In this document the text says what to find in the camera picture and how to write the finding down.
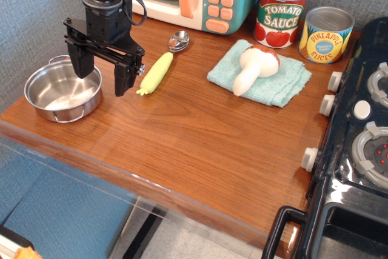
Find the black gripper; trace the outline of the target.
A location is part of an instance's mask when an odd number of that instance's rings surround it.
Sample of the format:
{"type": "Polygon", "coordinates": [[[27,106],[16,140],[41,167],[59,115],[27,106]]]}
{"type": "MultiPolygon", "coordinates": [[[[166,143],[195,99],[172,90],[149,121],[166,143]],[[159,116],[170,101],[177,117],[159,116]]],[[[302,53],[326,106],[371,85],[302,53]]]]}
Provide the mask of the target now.
{"type": "Polygon", "coordinates": [[[131,3],[121,3],[111,10],[86,7],[85,15],[85,20],[64,21],[65,42],[75,74],[83,79],[92,73],[97,56],[115,66],[115,95],[123,96],[144,70],[145,51],[133,40],[130,31],[145,19],[134,21],[131,3]]]}

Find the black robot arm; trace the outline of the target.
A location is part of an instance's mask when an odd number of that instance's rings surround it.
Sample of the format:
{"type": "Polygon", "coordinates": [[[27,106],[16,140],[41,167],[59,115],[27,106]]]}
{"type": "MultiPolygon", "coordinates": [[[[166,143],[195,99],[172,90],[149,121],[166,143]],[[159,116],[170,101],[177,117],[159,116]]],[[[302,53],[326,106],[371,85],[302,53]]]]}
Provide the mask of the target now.
{"type": "Polygon", "coordinates": [[[82,0],[85,19],[67,18],[65,42],[73,69],[85,78],[94,69],[94,58],[114,64],[115,94],[123,96],[144,71],[144,49],[130,36],[137,23],[132,18],[132,2],[142,0],[82,0]]]}

